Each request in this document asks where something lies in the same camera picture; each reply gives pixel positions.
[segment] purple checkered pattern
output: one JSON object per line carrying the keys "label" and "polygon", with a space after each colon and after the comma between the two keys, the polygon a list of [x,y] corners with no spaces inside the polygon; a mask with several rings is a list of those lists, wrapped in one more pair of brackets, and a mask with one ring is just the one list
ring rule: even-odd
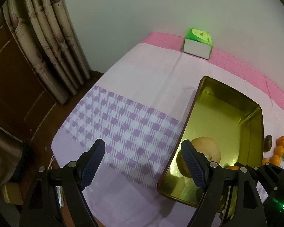
{"label": "purple checkered pattern", "polygon": [[104,163],[155,190],[183,126],[154,108],[94,86],[62,128],[86,150],[97,138],[103,139]]}

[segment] green and white box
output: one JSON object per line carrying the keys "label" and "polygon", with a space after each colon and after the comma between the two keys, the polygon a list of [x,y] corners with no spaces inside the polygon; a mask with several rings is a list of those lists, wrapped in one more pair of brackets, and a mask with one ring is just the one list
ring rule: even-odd
{"label": "green and white box", "polygon": [[184,37],[183,51],[203,59],[209,60],[213,42],[207,31],[188,28]]}

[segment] wooden door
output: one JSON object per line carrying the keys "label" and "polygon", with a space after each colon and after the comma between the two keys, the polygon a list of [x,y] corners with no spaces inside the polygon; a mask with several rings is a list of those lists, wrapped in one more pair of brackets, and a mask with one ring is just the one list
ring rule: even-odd
{"label": "wooden door", "polygon": [[28,141],[54,104],[0,12],[0,126]]}

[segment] wooden floor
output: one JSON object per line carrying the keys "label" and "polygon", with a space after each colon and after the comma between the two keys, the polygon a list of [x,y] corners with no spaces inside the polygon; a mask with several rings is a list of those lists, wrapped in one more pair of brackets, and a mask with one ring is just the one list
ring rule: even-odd
{"label": "wooden floor", "polygon": [[[99,76],[88,80],[79,89],[78,94],[76,96],[71,97],[65,105],[60,106],[56,104],[48,113],[40,128],[37,130],[31,141],[31,144],[29,144],[29,147],[32,150],[32,157],[26,165],[26,169],[25,171],[23,171],[23,178],[19,183],[23,199],[25,199],[29,186],[38,168],[40,166],[48,167],[50,163],[51,157],[53,155],[51,150],[51,142],[56,132],[58,131],[64,120],[67,118],[67,116],[70,114],[70,112],[77,105],[77,103],[82,99],[82,97],[87,93],[87,91],[95,84],[98,79]],[[56,160],[54,160],[54,162],[52,163],[52,167],[53,169],[59,167]],[[62,214],[65,220],[65,224],[69,227],[74,226],[70,218],[67,206],[64,206],[62,208]]]}

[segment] blue gripper pad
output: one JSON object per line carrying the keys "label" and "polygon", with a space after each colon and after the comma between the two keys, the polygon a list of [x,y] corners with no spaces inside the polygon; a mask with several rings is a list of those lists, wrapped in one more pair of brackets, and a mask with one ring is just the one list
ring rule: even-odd
{"label": "blue gripper pad", "polygon": [[78,159],[77,175],[81,178],[78,187],[81,191],[93,181],[96,171],[105,154],[105,142],[97,139],[88,152],[84,152]]}
{"label": "blue gripper pad", "polygon": [[189,140],[181,143],[181,155],[197,187],[205,190],[209,177],[206,157],[198,153]]}

